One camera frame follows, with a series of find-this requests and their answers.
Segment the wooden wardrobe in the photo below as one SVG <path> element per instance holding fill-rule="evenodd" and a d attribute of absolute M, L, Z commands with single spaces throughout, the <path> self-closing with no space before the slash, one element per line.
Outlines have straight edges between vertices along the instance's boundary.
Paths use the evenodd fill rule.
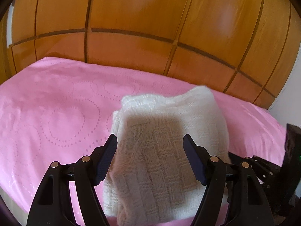
<path fill-rule="evenodd" d="M 10 0 L 1 81 L 44 57 L 156 73 L 269 108 L 300 48 L 289 0 Z"/>

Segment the white knitted sweater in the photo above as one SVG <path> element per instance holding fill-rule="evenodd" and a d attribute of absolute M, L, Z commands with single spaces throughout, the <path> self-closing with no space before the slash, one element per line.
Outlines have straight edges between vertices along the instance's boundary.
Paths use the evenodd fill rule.
<path fill-rule="evenodd" d="M 189 134 L 209 154 L 229 161 L 229 133 L 206 86 L 164 97 L 127 95 L 113 113 L 117 150 L 106 175 L 103 210 L 118 225 L 150 225 L 192 217 L 205 187 L 183 149 Z"/>

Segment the pink bed cover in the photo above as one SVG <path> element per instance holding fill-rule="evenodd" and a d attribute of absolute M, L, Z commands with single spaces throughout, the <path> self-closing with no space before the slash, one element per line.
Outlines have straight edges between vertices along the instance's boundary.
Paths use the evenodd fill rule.
<path fill-rule="evenodd" d="M 77 162 L 105 144 L 123 97 L 173 97 L 194 87 L 153 73 L 53 57 L 31 64 L 1 85 L 1 188 L 28 212 L 52 162 Z M 285 128 L 265 109 L 211 92 L 226 120 L 228 154 L 281 165 Z"/>

